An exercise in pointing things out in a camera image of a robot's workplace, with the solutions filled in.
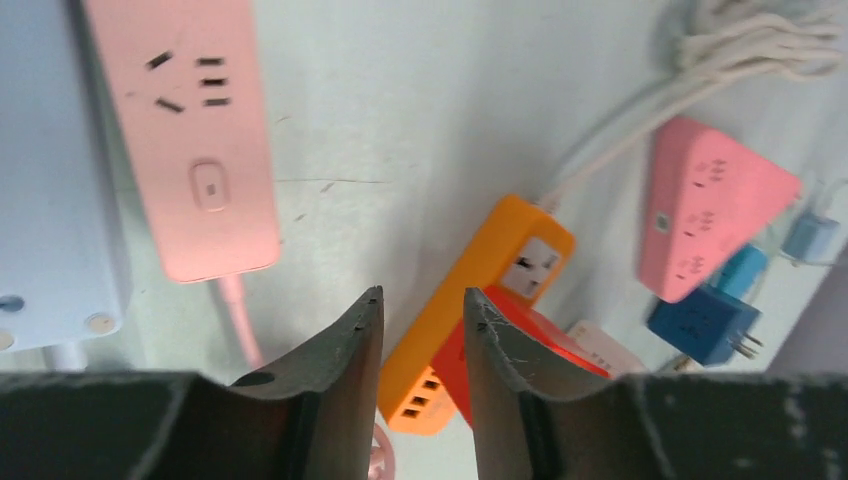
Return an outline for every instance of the coiled white cable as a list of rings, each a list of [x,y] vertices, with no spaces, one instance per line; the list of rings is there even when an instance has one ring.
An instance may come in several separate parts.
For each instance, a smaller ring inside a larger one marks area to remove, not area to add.
[[[655,90],[637,103],[669,94],[671,102],[576,171],[569,171],[569,167],[581,152],[563,158],[554,186],[539,199],[538,205],[553,212],[570,188],[584,183],[636,141],[683,110],[738,80],[769,73],[796,82],[831,75],[844,61],[843,53],[832,47],[843,33],[833,17],[844,6],[844,3],[830,5],[793,22],[762,11],[757,0],[701,0],[692,34],[684,37],[678,46],[678,74],[665,88]],[[580,145],[591,143],[583,141]]]

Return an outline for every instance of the orange power strip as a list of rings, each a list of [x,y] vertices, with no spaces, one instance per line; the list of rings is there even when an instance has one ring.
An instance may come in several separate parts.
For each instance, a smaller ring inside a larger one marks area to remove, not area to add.
[[[430,366],[462,317],[465,289],[500,286],[532,306],[562,271],[574,236],[540,208],[504,197],[430,298],[380,371],[377,406],[396,432],[433,435],[456,405]]]
[[[523,330],[528,336],[533,337],[572,364],[603,378],[610,378],[610,374],[606,370],[588,360],[591,357],[588,352],[580,348],[574,340],[562,333],[556,325],[542,314],[524,304],[515,302],[501,288],[491,286],[483,292],[507,320]],[[462,414],[468,425],[473,425],[471,423],[471,389],[468,384],[468,368],[465,362],[465,325],[462,322],[454,328],[453,333],[439,349],[439,353],[433,357],[432,364],[436,375],[442,380],[451,400],[459,409],[459,413]]]

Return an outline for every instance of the pink adapter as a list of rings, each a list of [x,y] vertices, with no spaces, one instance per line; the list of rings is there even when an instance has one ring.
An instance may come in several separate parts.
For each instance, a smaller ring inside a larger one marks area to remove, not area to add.
[[[639,279],[678,302],[799,195],[801,181],[724,133],[676,117],[657,133]]]
[[[249,0],[86,0],[162,266],[177,282],[280,254]]]

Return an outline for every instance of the scratch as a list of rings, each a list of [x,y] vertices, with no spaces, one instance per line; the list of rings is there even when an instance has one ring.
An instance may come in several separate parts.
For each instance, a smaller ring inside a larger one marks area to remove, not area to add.
[[[281,178],[274,180],[276,183],[303,183],[303,182],[335,182],[335,183],[362,183],[362,184],[387,184],[385,180],[355,180],[351,178]]]

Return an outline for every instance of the red object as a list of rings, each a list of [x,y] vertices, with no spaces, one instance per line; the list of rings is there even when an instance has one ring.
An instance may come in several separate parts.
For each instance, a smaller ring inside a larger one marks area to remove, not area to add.
[[[489,300],[516,327],[528,336],[550,348],[562,358],[604,378],[610,378],[606,370],[586,360],[589,354],[577,346],[571,338],[562,333],[559,328],[545,318],[544,315],[530,307],[516,303],[503,290],[490,286],[483,290]],[[468,386],[468,369],[465,365],[465,330],[463,322],[454,328],[448,339],[433,357],[430,365],[436,376],[442,381],[448,393],[465,418],[471,423],[471,391]]]

